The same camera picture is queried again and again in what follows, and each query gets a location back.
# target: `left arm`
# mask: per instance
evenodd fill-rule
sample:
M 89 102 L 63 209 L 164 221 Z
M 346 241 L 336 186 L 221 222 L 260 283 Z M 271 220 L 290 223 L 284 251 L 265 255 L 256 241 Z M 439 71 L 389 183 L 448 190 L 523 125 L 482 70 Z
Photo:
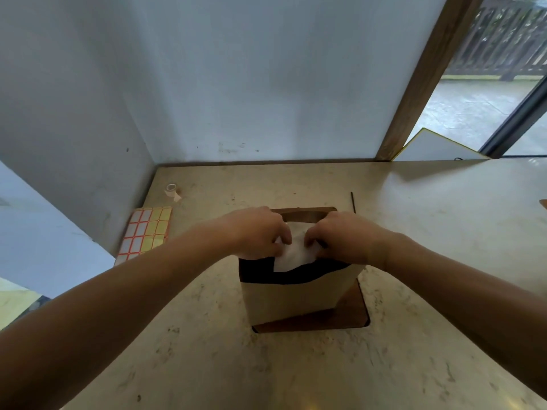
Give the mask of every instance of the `left arm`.
M 0 408 L 58 410 L 209 266 L 281 254 L 291 232 L 267 207 L 198 224 L 46 303 L 0 332 Z

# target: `wooden fence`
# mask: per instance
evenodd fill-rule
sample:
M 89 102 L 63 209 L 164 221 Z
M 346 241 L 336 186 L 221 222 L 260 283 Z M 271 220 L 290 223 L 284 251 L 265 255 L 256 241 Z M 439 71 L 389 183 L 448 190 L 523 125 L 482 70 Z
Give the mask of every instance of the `wooden fence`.
M 547 74 L 547 0 L 484 0 L 445 75 Z

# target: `countertop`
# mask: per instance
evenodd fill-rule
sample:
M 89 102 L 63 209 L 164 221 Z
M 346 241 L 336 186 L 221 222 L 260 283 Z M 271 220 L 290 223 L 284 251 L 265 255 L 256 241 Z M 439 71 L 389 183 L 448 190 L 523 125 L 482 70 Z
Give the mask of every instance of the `countertop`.
M 176 235 L 248 206 L 351 211 L 350 191 L 357 213 L 547 295 L 547 159 L 160 168 L 144 206 L 173 206 Z M 405 285 L 359 282 L 369 327 L 255 334 L 226 258 L 65 409 L 547 409 Z

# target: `brown paper bag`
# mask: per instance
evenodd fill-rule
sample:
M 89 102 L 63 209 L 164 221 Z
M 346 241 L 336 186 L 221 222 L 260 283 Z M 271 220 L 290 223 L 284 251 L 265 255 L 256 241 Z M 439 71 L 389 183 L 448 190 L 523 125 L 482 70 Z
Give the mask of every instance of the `brown paper bag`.
M 317 223 L 334 207 L 275 209 L 283 220 Z M 251 325 L 332 309 L 363 266 L 317 259 L 289 272 L 274 272 L 274 257 L 239 259 L 243 301 Z

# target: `left hand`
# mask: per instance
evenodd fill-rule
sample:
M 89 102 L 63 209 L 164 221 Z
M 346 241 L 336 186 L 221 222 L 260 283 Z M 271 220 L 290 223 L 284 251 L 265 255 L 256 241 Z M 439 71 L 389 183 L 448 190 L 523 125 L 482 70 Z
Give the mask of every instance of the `left hand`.
M 247 260 L 280 256 L 283 246 L 275 243 L 281 237 L 284 244 L 292 243 L 291 230 L 281 214 L 268 207 L 253 207 L 236 210 L 215 221 L 231 238 L 231 252 Z

